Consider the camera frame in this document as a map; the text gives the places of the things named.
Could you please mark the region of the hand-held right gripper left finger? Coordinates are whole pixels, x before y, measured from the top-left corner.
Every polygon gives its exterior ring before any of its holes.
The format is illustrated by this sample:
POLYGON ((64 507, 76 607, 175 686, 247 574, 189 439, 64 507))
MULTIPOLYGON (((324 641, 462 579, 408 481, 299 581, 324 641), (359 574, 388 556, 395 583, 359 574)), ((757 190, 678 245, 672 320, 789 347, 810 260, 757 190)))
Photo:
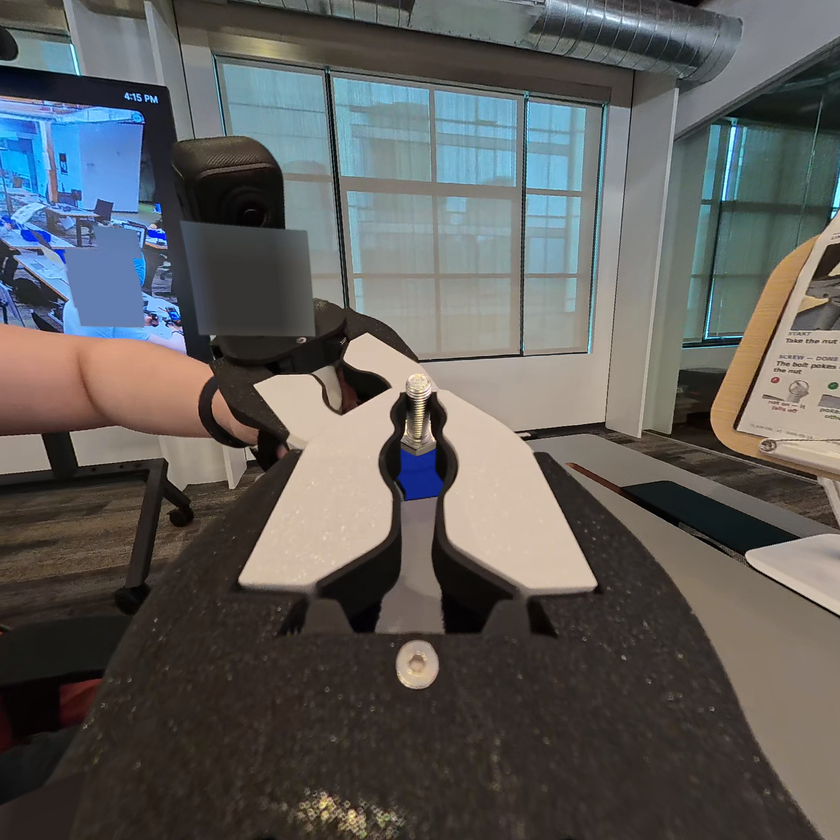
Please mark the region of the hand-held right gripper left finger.
POLYGON ((370 631, 402 562, 396 485, 403 394, 380 394, 332 420, 303 449, 238 585, 338 602, 370 631))

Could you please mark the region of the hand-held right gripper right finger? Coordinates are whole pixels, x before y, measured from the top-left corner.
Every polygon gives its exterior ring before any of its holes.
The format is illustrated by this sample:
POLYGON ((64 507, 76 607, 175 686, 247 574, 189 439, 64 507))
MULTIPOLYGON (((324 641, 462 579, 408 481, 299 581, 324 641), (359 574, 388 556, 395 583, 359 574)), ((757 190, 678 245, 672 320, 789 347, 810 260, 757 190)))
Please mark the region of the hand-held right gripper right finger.
POLYGON ((433 567, 444 631, 478 634, 498 603, 532 628, 534 598, 594 593, 598 583, 536 453, 452 392, 433 395, 437 497, 433 567))

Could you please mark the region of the white board stand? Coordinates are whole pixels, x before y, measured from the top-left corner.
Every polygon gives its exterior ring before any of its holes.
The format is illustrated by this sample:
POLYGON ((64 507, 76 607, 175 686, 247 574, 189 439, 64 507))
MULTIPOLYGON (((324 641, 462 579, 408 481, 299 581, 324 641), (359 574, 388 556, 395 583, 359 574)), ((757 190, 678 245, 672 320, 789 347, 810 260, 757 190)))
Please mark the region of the white board stand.
MULTIPOLYGON (((803 467, 817 476, 839 519, 839 450, 836 440, 765 438, 765 458, 803 467)), ((839 614, 839 536, 836 533, 752 549, 745 560, 770 577, 834 615, 839 614)))

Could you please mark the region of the large window with blinds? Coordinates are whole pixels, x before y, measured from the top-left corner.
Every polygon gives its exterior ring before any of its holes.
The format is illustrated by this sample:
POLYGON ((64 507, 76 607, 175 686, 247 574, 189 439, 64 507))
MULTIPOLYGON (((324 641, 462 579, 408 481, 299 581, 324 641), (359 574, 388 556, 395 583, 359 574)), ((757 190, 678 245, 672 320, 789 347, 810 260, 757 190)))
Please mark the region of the large window with blinds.
POLYGON ((423 360, 592 349, 607 106, 215 56, 224 130, 280 164, 318 298, 423 360))

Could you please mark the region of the instruction poster board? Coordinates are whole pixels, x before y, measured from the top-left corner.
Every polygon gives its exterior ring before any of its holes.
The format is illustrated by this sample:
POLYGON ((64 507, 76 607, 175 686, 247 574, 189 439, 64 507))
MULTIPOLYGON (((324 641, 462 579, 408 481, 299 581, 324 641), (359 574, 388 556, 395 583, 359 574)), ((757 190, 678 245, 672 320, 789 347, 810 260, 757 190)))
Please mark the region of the instruction poster board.
POLYGON ((713 403, 742 455, 839 478, 839 217, 773 270, 713 403))

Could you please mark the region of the silver hex bolt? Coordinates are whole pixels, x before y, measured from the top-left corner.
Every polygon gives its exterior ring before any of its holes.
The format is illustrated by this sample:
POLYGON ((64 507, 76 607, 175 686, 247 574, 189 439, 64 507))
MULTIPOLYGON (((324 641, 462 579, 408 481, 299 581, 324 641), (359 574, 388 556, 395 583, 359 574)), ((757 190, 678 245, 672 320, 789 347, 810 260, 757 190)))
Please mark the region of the silver hex bolt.
POLYGON ((407 378, 406 420, 403 435, 407 434, 414 439, 433 435, 428 407, 433 389, 433 382, 427 373, 416 372, 407 378))

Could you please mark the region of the black phone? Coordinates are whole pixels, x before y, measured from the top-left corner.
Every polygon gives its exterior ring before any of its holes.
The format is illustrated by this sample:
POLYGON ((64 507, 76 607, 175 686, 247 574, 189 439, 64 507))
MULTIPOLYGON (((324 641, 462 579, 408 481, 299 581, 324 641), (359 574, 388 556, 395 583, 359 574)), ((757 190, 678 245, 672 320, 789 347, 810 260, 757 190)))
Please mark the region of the black phone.
POLYGON ((791 532, 729 507, 673 481, 625 486, 623 493, 640 507, 732 557, 798 540, 791 532))

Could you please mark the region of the wall screen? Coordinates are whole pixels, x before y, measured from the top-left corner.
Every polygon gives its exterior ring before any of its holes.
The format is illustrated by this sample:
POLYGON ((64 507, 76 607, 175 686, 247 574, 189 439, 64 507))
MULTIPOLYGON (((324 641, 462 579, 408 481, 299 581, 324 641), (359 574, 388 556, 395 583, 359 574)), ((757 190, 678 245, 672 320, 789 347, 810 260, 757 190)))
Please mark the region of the wall screen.
POLYGON ((186 352, 182 245, 166 231, 180 217, 169 164, 174 141, 164 87, 2 65, 4 326, 186 352), (128 246, 139 325, 82 324, 67 258, 98 247, 101 234, 128 246))

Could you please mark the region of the black screen stand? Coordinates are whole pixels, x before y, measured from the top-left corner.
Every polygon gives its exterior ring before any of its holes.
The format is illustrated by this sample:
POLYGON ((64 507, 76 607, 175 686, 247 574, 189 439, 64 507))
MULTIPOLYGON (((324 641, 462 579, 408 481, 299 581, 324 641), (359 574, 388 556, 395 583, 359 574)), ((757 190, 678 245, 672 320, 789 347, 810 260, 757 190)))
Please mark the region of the black screen stand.
POLYGON ((69 433, 43 434, 41 437, 54 482, 64 486, 119 484, 132 480, 143 482, 143 498, 128 572, 124 584, 114 594, 114 601, 120 612, 134 615, 151 590, 147 579, 151 571, 163 501, 172 505, 169 519, 177 528, 182 528, 194 520, 191 501, 170 481, 169 464, 165 458, 82 466, 77 461, 76 450, 69 433))

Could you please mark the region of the person's left forearm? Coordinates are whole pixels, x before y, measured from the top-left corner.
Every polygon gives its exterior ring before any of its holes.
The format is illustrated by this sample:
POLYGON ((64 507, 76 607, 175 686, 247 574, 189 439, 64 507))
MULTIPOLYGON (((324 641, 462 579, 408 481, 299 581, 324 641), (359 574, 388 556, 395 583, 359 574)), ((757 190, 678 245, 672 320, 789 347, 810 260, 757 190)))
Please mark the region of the person's left forearm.
POLYGON ((124 427, 210 438, 198 413, 209 366, 133 339, 1 328, 1 435, 124 427))

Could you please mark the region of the blue plastic bin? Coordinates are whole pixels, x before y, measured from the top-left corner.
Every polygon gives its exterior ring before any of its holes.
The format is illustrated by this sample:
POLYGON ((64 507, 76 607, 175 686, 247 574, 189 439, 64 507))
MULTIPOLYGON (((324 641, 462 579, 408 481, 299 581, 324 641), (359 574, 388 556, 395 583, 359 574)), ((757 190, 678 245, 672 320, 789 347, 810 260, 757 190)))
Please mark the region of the blue plastic bin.
POLYGON ((437 498, 443 489, 443 480, 436 469, 436 450, 414 455, 401 450, 401 470, 398 481, 405 501, 437 498))

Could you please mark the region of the silver ceiling duct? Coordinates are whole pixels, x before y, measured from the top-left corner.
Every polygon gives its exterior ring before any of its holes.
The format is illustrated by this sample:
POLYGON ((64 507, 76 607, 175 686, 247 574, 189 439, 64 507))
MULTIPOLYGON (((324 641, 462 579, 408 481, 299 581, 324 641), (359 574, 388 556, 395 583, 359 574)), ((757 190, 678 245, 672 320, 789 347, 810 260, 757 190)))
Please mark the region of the silver ceiling duct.
POLYGON ((667 1, 548 1, 521 48, 699 85, 739 47, 742 20, 667 1))

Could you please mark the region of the glass partition window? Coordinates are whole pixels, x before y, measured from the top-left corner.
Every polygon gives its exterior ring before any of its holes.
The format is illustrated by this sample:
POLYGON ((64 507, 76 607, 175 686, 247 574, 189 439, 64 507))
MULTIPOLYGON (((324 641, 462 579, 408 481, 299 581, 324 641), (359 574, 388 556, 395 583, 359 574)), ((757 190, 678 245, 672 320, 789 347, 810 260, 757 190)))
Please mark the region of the glass partition window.
POLYGON ((741 339, 773 268, 837 213, 838 165, 836 129, 710 126, 685 348, 741 339))

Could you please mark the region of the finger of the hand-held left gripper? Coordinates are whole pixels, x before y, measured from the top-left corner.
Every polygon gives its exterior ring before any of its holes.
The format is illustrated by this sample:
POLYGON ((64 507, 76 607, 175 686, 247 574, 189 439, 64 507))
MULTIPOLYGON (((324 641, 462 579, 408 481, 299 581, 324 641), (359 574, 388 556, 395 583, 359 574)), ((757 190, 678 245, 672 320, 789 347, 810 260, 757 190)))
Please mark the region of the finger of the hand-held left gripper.
POLYGON ((405 391, 407 379, 421 373, 421 364, 370 333, 354 339, 336 339, 327 344, 329 352, 338 353, 338 359, 319 370, 319 380, 327 397, 341 397, 343 381, 357 397, 374 397, 395 388, 405 391))
POLYGON ((337 372, 276 374, 256 383, 255 390, 288 431, 291 449, 303 450, 341 416, 337 372))

